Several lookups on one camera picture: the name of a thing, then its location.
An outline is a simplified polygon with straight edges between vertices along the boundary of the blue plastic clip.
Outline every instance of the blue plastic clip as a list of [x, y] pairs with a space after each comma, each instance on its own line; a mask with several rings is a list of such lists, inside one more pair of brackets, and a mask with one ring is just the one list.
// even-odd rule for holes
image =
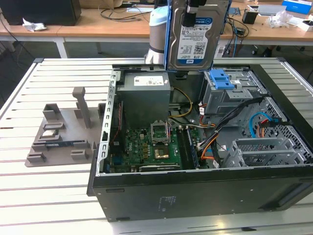
[[235, 88], [235, 86], [229, 81], [229, 76], [225, 74], [224, 70], [211, 69], [209, 73], [217, 90], [232, 90]]

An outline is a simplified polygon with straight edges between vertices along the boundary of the aluminum profile table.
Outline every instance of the aluminum profile table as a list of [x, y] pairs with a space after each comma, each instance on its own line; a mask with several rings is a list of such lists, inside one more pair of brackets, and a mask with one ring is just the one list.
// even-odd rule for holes
[[[286, 62], [217, 59], [214, 64], [261, 64], [312, 123], [312, 88]], [[304, 235], [313, 231], [313, 194], [286, 211], [109, 223], [96, 197], [86, 195], [90, 164], [24, 166], [46, 103], [75, 108], [71, 92], [86, 87], [89, 107], [106, 100], [112, 64], [143, 59], [45, 59], [33, 63], [0, 111], [0, 234], [247, 234]]]

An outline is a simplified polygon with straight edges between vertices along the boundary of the label sticker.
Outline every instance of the label sticker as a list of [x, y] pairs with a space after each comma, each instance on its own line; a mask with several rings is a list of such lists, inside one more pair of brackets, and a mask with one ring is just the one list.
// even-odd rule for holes
[[182, 64], [198, 64], [204, 58], [208, 39], [205, 36], [212, 27], [212, 18], [198, 17], [193, 27], [181, 27], [177, 59]]
[[215, 161], [215, 160], [213, 161], [213, 166], [215, 168], [220, 168], [220, 164], [218, 164], [217, 161]]
[[200, 107], [200, 108], [199, 108], [199, 111], [200, 111], [200, 114], [201, 114], [201, 115], [204, 115], [204, 107]]
[[163, 86], [162, 76], [136, 76], [134, 86]]
[[241, 84], [239, 80], [230, 80], [230, 83], [232, 83], [232, 84]]
[[166, 212], [175, 204], [175, 202], [176, 202], [176, 196], [160, 197], [157, 211]]

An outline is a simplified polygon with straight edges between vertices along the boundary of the motherboard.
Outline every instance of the motherboard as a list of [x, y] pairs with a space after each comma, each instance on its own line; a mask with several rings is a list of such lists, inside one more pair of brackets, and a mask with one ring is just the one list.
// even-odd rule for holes
[[196, 168], [197, 156], [193, 152], [199, 142], [197, 128], [172, 128], [167, 123], [153, 123], [151, 129], [128, 129], [124, 151], [111, 156], [110, 172], [181, 170], [186, 162]]

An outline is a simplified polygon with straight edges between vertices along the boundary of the wooden desk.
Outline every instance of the wooden desk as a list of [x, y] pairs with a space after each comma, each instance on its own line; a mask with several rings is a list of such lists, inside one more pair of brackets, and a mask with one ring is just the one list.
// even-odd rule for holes
[[[247, 5], [253, 5], [252, 2], [233, 2], [231, 7], [239, 7], [240, 10], [247, 8]], [[259, 4], [263, 5], [280, 5], [281, 1], [261, 1]], [[238, 21], [242, 21], [243, 11], [241, 16], [231, 16]], [[288, 12], [299, 18], [307, 18], [308, 15]], [[265, 16], [257, 16], [254, 24], [246, 24], [249, 28], [249, 35], [242, 41], [243, 45], [289, 45], [289, 46], [313, 46], [313, 32], [305, 32], [296, 26], [289, 25], [289, 28], [270, 28], [266, 23]], [[235, 26], [245, 28], [242, 24], [235, 22]], [[228, 44], [232, 38], [232, 29], [229, 24], [226, 24], [224, 34], [221, 35], [217, 51], [223, 51], [223, 48]]]
[[[113, 13], [112, 18], [122, 18], [137, 13]], [[150, 19], [150, 14], [144, 15], [146, 20]], [[116, 22], [103, 18], [98, 9], [82, 9], [81, 17], [76, 26], [62, 26], [58, 30], [58, 36], [61, 37], [117, 37], [117, 38], [149, 38], [149, 23], [143, 16], [136, 16], [139, 21], [134, 22]]]
[[[233, 2], [232, 7], [245, 9], [250, 2]], [[278, 2], [260, 2], [260, 4], [281, 4]], [[306, 18], [307, 15], [294, 14], [297, 17]], [[134, 15], [136, 13], [114, 13], [111, 17], [120, 18]], [[82, 9], [82, 14], [76, 26], [56, 26], [48, 25], [47, 30], [39, 32], [26, 31], [22, 26], [8, 26], [8, 29], [20, 41], [46, 41], [57, 44], [61, 58], [67, 58], [65, 42], [96, 42], [98, 52], [101, 52], [100, 42], [149, 42], [149, 24], [142, 16], [137, 16], [140, 21], [135, 22], [115, 22], [104, 19], [100, 16], [98, 9]], [[233, 18], [241, 21], [242, 16]], [[304, 32], [301, 29], [290, 25], [289, 28], [270, 28], [265, 24], [267, 17], [257, 16], [255, 24], [247, 25], [250, 33], [241, 42], [246, 45], [296, 45], [296, 46], [313, 46], [313, 32]], [[217, 51], [228, 44], [232, 38], [230, 25], [226, 24], [224, 34], [221, 35]], [[12, 37], [0, 25], [0, 41], [12, 41]]]

